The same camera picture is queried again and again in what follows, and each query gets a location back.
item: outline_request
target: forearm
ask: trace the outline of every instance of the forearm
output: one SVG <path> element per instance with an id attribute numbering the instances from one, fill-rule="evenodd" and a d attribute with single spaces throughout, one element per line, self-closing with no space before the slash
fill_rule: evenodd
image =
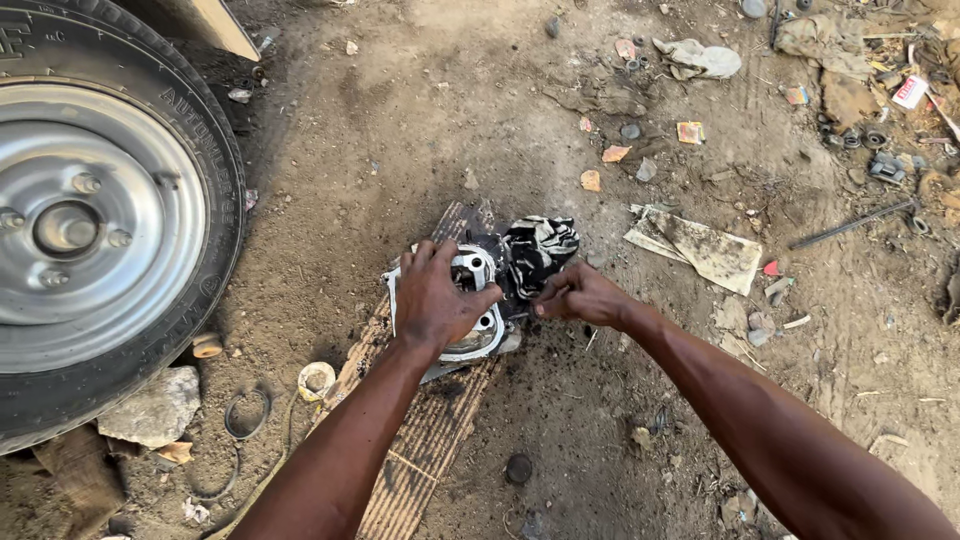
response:
<path id="1" fill-rule="evenodd" d="M 743 363 L 634 302 L 629 334 L 780 520 L 812 538 L 958 538 L 917 488 Z"/>
<path id="2" fill-rule="evenodd" d="M 393 341 L 297 448 L 230 536 L 352 538 L 396 431 L 440 350 Z"/>

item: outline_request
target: hand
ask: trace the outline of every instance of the hand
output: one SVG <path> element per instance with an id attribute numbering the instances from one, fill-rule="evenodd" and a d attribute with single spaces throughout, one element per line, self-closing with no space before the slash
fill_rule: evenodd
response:
<path id="1" fill-rule="evenodd" d="M 415 255 L 405 253 L 400 258 L 395 320 L 398 338 L 441 351 L 463 339 L 487 309 L 503 297 L 496 283 L 487 283 L 478 292 L 464 292 L 454 286 L 450 262 L 458 254 L 453 240 L 445 240 L 440 249 L 423 240 Z"/>
<path id="2" fill-rule="evenodd" d="M 551 276 L 533 304 L 540 317 L 582 319 L 620 330 L 623 311 L 633 302 L 620 287 L 581 261 Z"/>

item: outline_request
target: silver wheel rim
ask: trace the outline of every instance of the silver wheel rim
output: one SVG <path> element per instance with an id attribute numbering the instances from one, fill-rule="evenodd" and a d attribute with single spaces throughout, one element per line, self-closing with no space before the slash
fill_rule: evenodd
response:
<path id="1" fill-rule="evenodd" d="M 102 91 L 0 86 L 0 373 L 116 349 L 179 297 L 204 244 L 180 140 Z"/>

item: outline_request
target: wooden board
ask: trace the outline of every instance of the wooden board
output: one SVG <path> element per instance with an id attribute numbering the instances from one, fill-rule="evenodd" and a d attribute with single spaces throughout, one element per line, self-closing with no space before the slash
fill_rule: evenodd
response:
<path id="1" fill-rule="evenodd" d="M 463 241 L 468 229 L 489 233 L 492 228 L 489 203 L 476 209 L 452 203 L 431 237 L 438 243 L 446 238 Z M 324 401 L 326 411 L 359 384 L 392 336 L 390 296 L 385 294 L 360 341 L 350 348 L 347 363 Z M 499 365 L 495 358 L 487 358 L 420 387 L 373 486 L 357 538 L 405 540 L 413 535 L 437 483 L 472 432 L 473 416 Z"/>

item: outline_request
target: black and white cloth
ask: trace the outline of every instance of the black and white cloth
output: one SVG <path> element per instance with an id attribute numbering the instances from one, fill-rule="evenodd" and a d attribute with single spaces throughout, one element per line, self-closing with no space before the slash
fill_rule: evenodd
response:
<path id="1" fill-rule="evenodd" d="M 580 247 L 580 235 L 569 217 L 529 215 L 515 221 L 503 240 L 510 252 L 516 294 L 524 300 L 539 296 L 547 278 L 560 272 Z"/>

